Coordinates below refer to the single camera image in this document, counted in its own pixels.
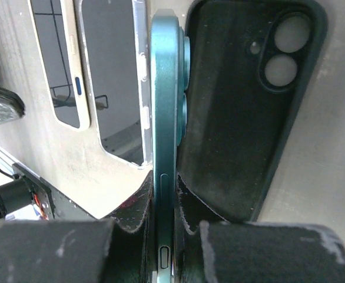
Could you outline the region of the black phone case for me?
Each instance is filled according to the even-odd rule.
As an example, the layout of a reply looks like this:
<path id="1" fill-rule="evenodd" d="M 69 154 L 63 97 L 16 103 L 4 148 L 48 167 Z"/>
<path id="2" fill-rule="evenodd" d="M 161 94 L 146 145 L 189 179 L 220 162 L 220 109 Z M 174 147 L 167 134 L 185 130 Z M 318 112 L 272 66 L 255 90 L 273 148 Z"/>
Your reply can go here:
<path id="1" fill-rule="evenodd" d="M 260 213 L 327 34 L 316 1 L 195 1 L 179 181 L 221 218 Z"/>

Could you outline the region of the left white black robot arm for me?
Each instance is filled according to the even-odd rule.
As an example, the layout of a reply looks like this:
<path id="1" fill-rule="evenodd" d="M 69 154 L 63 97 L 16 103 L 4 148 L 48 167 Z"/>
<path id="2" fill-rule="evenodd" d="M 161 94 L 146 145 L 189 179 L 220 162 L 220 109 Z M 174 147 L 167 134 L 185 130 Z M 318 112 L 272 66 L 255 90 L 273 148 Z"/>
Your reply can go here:
<path id="1" fill-rule="evenodd" d="M 25 104 L 15 92 L 0 87 L 0 124 L 21 119 L 25 115 Z M 10 177 L 11 182 L 0 186 L 0 219 L 33 202 L 32 185 L 25 177 Z"/>

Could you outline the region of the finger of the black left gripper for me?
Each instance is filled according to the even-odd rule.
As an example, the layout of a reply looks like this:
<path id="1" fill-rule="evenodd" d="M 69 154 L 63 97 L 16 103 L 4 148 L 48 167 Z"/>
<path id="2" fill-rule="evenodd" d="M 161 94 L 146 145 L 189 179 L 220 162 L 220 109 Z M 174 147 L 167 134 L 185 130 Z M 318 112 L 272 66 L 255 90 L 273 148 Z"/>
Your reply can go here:
<path id="1" fill-rule="evenodd" d="M 0 87 L 0 124 L 14 121 L 25 115 L 25 104 L 16 93 Z"/>

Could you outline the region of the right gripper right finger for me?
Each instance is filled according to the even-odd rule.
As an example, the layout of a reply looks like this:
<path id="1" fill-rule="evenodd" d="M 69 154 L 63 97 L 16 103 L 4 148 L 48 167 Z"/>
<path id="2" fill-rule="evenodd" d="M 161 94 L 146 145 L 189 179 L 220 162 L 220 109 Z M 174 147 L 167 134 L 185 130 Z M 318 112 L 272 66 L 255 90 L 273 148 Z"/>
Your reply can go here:
<path id="1" fill-rule="evenodd" d="M 307 223 L 229 222 L 178 177 L 176 282 L 345 282 L 345 247 Z"/>

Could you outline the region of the teal phone case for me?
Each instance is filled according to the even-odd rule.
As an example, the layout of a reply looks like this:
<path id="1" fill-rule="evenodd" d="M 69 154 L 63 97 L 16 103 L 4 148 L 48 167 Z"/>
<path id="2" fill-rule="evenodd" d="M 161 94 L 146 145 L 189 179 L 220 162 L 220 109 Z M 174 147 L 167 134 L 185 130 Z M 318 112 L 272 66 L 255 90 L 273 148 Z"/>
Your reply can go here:
<path id="1" fill-rule="evenodd" d="M 159 9 L 150 40 L 157 281 L 171 282 L 177 147 L 186 133 L 190 39 L 171 9 Z"/>

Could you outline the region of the beige phone case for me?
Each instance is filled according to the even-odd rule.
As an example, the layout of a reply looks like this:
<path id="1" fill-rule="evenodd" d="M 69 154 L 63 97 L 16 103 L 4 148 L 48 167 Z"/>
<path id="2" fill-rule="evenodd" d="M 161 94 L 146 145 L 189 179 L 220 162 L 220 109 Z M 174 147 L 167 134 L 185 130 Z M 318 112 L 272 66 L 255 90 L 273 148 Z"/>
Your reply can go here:
<path id="1" fill-rule="evenodd" d="M 91 124 L 91 119 L 90 119 L 90 114 L 89 114 L 89 109 L 88 109 L 83 69 L 82 69 L 82 64 L 81 64 L 81 54 L 80 54 L 79 43 L 78 43 L 78 31 L 77 31 L 77 22 L 76 22 L 76 17 L 75 17 L 74 2 L 60 1 L 60 3 L 61 3 L 61 10 L 62 10 L 62 18 L 63 18 L 63 23 L 64 23 L 64 33 L 65 33 L 65 38 L 66 38 L 66 43 L 67 43 L 69 69 L 70 69 L 71 79 L 72 79 L 72 83 L 74 87 L 75 101 L 77 105 L 79 122 L 80 122 L 79 128 L 71 127 L 59 121 L 54 113 L 30 1 L 28 1 L 28 6 L 29 6 L 31 18 L 32 18 L 32 24 L 34 28 L 35 37 L 37 39 L 38 52 L 39 52 L 41 62 L 42 62 L 44 77 L 46 79 L 47 93 L 49 95 L 49 100 L 51 103 L 51 108 L 52 108 L 54 117 L 56 118 L 59 124 L 67 128 L 71 128 L 75 131 L 83 131 L 89 128 Z"/>

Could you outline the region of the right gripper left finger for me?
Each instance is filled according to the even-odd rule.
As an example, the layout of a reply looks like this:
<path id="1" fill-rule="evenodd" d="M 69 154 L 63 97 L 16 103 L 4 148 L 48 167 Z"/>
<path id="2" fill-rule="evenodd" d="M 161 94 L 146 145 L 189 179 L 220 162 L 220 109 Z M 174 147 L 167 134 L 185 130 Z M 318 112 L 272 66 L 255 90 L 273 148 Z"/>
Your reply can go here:
<path id="1" fill-rule="evenodd" d="M 0 282 L 151 282 L 152 186 L 101 220 L 0 220 Z"/>

